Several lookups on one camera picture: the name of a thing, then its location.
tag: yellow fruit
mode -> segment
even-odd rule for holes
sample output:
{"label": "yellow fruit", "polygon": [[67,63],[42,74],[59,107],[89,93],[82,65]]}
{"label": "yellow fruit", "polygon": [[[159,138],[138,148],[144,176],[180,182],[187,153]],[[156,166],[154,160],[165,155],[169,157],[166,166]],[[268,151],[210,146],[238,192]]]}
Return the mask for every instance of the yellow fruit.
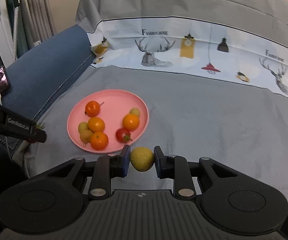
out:
{"label": "yellow fruit", "polygon": [[140,119],[135,114],[127,114],[124,116],[122,125],[129,131],[134,131],[140,124]]}
{"label": "yellow fruit", "polygon": [[131,151],[130,161],[138,171],[148,171],[154,164],[154,154],[146,147],[136,147]]}
{"label": "yellow fruit", "polygon": [[137,117],[140,117],[140,110],[138,108],[133,107],[130,110],[130,114],[135,114]]}
{"label": "yellow fruit", "polygon": [[91,136],[93,135],[92,131],[90,130],[83,130],[80,133],[80,140],[82,141],[82,143],[86,144],[88,142],[90,142]]}
{"label": "yellow fruit", "polygon": [[103,132],[105,129],[104,121],[99,117],[92,117],[87,123],[88,128],[92,132]]}
{"label": "yellow fruit", "polygon": [[81,122],[78,125],[78,132],[81,133],[84,130],[88,130],[87,122]]}

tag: gray blanket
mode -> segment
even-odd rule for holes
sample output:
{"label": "gray blanket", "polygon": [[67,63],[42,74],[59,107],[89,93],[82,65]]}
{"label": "gray blanket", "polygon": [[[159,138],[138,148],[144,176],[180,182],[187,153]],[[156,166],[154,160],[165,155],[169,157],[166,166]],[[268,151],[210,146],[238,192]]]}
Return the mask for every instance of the gray blanket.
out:
{"label": "gray blanket", "polygon": [[80,0],[76,23],[93,33],[103,20],[165,16],[231,26],[288,47],[287,0]]}
{"label": "gray blanket", "polygon": [[[71,142],[66,122],[78,101],[104,89],[128,90],[149,108],[147,130],[132,148],[159,145],[166,155],[195,162],[208,156],[279,189],[288,200],[288,98],[240,84],[114,66],[90,66],[43,115],[48,139],[24,156],[30,176],[77,156],[99,157]],[[172,180],[157,178],[154,166],[137,172],[130,165],[125,179],[112,180],[114,188],[173,187]]]}

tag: curtain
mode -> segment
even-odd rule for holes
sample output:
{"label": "curtain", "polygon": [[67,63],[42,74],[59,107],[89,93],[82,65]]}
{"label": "curtain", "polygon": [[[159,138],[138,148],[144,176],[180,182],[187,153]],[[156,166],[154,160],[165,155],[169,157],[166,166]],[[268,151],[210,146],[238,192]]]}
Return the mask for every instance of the curtain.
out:
{"label": "curtain", "polygon": [[29,48],[55,35],[49,0],[20,0],[20,8]]}

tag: orange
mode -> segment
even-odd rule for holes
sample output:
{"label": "orange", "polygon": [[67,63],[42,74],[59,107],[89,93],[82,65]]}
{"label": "orange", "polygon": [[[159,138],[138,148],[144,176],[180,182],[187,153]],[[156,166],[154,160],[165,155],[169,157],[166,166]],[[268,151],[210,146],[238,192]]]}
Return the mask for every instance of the orange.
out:
{"label": "orange", "polygon": [[92,132],[103,132],[105,129],[105,123],[99,117],[90,118],[87,122],[87,126]]}
{"label": "orange", "polygon": [[85,106],[85,113],[90,116],[94,117],[100,113],[100,104],[96,101],[90,101]]}
{"label": "orange", "polygon": [[123,127],[134,131],[140,124],[140,119],[135,114],[127,114],[122,121]]}
{"label": "orange", "polygon": [[104,150],[108,145],[108,136],[103,132],[95,132],[91,136],[90,143],[94,150]]}

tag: pink plate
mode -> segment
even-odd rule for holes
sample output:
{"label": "pink plate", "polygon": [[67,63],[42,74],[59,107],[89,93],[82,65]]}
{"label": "pink plate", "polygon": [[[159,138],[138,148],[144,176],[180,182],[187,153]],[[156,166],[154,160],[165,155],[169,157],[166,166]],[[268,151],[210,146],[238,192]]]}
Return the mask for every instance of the pink plate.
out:
{"label": "pink plate", "polygon": [[[97,101],[99,104],[104,102],[104,104],[101,105],[101,110],[98,115],[98,117],[105,122],[104,133],[108,136],[108,145],[103,151],[94,150],[89,143],[84,146],[80,140],[80,134],[77,129],[79,123],[87,122],[90,119],[84,111],[86,104],[92,100]],[[111,153],[120,151],[122,150],[124,143],[120,143],[116,140],[115,132],[117,129],[122,128],[124,116],[126,116],[133,107],[140,110],[140,125],[136,130],[131,132],[133,141],[128,143],[131,145],[136,142],[146,130],[149,113],[146,104],[141,98],[124,90],[102,90],[79,101],[76,106],[74,106],[67,119],[67,132],[69,137],[76,146],[88,152]]]}

